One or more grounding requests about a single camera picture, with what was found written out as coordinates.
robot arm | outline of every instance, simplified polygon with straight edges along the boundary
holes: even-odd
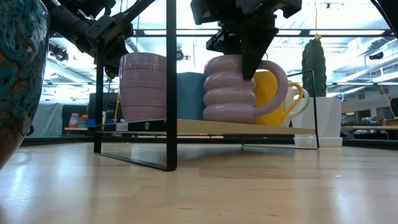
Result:
[[[51,18],[50,30],[96,60],[99,45],[104,47],[106,74],[118,75],[119,59],[128,53],[124,39],[133,35],[131,21],[154,0],[138,0],[125,12],[110,16],[115,0],[43,0]],[[94,18],[105,8],[105,15]]]
[[[250,80],[278,33],[274,12],[290,17],[301,10],[302,0],[193,0],[196,25],[218,21],[221,32],[206,44],[207,50],[242,55],[243,78]]]

pink stacked bowl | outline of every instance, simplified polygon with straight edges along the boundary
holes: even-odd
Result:
[[[167,60],[152,53],[121,58],[120,101],[126,121],[166,118]]]

metal rack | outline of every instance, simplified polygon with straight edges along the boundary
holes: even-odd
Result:
[[[96,132],[94,141],[94,153],[101,156],[119,159],[142,166],[147,166],[164,171],[174,171],[177,168],[177,133],[207,134],[315,134],[319,148],[316,99],[314,97],[315,129],[284,128],[276,126],[260,126],[253,124],[219,123],[211,121],[190,121],[177,119],[177,18],[176,0],[167,0],[167,119],[140,121],[129,123],[116,123],[102,125],[103,109],[103,77],[104,77],[104,46],[98,46],[96,68]],[[165,134],[166,160],[165,165],[141,161],[130,157],[102,152],[103,133],[155,133]]]

white plant pot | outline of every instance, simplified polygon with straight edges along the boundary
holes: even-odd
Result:
[[[317,97],[318,137],[320,147],[341,147],[341,101],[335,97]],[[302,114],[292,119],[295,128],[315,128],[313,98]],[[296,146],[317,146],[315,135],[296,134]]]

fluorescent light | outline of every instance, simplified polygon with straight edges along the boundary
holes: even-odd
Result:
[[[214,35],[217,34],[218,30],[177,30],[177,35]]]
[[[392,83],[392,82],[380,82],[378,85],[398,85],[398,82]]]
[[[326,97],[334,97],[334,96],[337,96],[337,95],[339,95],[340,93],[327,93],[326,94]]]
[[[373,82],[361,82],[361,83],[353,83],[353,82],[333,82],[333,83],[326,83],[326,85],[357,85],[357,86],[365,86],[365,85],[375,85],[377,83],[373,83]]]
[[[362,87],[358,87],[358,88],[353,88],[352,90],[345,91],[344,94],[355,93],[356,91],[362,90],[363,88],[365,88],[365,87],[362,86]]]
[[[384,30],[318,30],[319,35],[381,35]],[[310,31],[310,35],[316,35],[315,30]]]
[[[166,30],[144,30],[146,35],[166,35]]]
[[[277,35],[300,35],[301,30],[279,30]]]
[[[385,75],[381,75],[380,77],[373,78],[372,82],[383,82],[393,78],[398,78],[398,72],[392,72]]]

